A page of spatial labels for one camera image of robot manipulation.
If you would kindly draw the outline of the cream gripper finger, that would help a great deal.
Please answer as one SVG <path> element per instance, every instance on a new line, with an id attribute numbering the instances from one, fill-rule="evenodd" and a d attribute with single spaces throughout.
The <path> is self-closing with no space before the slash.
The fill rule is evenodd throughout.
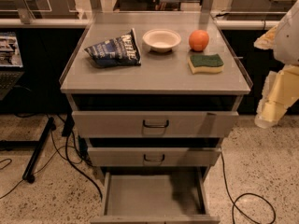
<path id="1" fill-rule="evenodd" d="M 298 100 L 299 66 L 285 65 L 279 72 L 270 71 L 263 85 L 255 124 L 264 129 L 277 125 Z"/>

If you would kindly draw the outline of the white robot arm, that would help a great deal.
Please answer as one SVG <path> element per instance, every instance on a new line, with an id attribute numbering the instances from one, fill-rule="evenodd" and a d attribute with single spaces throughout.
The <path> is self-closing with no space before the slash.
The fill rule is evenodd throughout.
<path id="1" fill-rule="evenodd" d="M 299 100 L 299 1 L 254 42 L 254 47 L 273 50 L 274 58 L 284 64 L 278 72 L 269 72 L 256 110 L 255 124 L 270 128 Z"/>

